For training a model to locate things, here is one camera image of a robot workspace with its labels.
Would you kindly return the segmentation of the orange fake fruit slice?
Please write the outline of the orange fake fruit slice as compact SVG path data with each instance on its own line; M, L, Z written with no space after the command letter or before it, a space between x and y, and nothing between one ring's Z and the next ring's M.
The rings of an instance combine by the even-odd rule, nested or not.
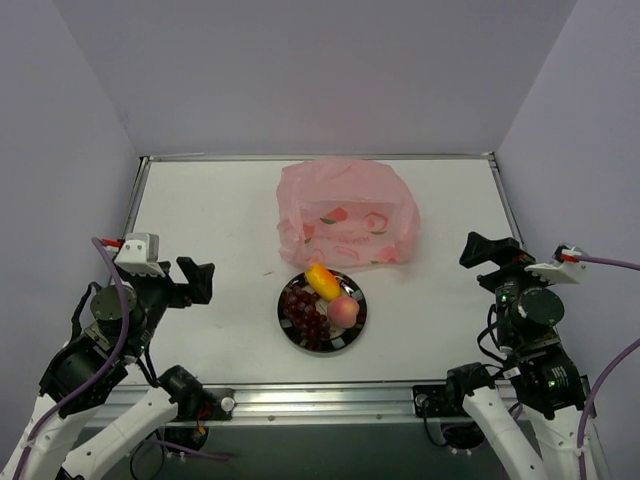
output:
M323 265L312 265L304 275L309 286L325 301L331 302L341 296L340 283Z

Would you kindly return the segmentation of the red fake grape bunch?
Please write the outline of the red fake grape bunch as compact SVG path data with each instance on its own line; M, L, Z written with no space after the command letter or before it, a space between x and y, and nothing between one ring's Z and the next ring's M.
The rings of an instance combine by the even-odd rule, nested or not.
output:
M283 329L301 347L317 349L321 342L331 338L331 325L321 300L314 291L298 285L281 294Z

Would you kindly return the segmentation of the pink plastic bag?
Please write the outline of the pink plastic bag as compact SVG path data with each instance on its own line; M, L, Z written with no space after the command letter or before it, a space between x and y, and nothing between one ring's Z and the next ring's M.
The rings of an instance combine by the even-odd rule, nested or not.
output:
M291 265L395 265L415 252L419 208L389 165L327 157L286 166L276 199L279 253Z

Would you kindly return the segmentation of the fake peach pink yellow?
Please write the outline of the fake peach pink yellow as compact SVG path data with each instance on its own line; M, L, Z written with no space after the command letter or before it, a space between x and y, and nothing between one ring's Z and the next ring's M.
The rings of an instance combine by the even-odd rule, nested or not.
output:
M350 329L356 324L359 310L359 303L355 299L340 296L328 304L327 317L332 325Z

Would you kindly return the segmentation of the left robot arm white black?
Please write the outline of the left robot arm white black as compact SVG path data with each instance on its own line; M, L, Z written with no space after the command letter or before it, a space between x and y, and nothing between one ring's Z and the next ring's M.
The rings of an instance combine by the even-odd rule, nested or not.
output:
M91 283L72 317L70 341L53 357L39 383L31 418L1 471L4 479L100 479L136 445L174 420L202 420L216 404L203 385L176 365L161 375L149 366L149 346L169 309L207 305L215 267L180 257L185 282L171 265L142 276L112 259L109 286ZM82 445L86 424L137 365L149 384L143 398Z

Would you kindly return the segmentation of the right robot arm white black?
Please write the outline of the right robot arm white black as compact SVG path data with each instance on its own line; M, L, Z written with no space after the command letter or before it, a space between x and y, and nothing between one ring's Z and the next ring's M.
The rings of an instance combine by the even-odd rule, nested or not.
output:
M555 285L577 285L586 275L583 253L560 245L551 261L538 262L511 238L467 236L459 263L495 270L477 278L493 296L487 325L499 373L481 363L448 371L444 400L479 427L511 479L601 479L589 429L594 388L565 351L557 325L564 318Z

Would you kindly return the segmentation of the round plate dark rim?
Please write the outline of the round plate dark rim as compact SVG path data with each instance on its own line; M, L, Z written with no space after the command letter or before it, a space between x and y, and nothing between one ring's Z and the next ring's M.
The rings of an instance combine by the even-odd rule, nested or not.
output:
M358 306L354 324L341 327L329 317L325 301L300 273L283 287L277 302L279 327L286 338L302 350L330 354L353 344L368 320L368 305L360 286L348 275L330 270L336 278L342 298L351 298Z

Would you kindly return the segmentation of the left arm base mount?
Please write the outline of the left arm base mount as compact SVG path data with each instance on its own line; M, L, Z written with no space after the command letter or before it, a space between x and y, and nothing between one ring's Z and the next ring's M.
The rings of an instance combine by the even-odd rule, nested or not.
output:
M230 388L185 387L171 396L178 406L173 422L229 421L236 405Z

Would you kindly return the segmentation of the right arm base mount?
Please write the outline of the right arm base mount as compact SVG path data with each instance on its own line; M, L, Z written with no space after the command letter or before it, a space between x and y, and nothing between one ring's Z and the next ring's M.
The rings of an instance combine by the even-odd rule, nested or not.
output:
M412 387L414 415L420 419L469 418L444 383L417 384Z

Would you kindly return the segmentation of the aluminium front rail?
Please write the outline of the aluminium front rail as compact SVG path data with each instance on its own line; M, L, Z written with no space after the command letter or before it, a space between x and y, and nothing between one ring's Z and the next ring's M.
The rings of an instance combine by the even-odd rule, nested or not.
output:
M434 389L442 380L352 383L206 384L215 398L234 400L230 418L207 419L207 427L224 425L291 426L415 424L420 421L414 389Z

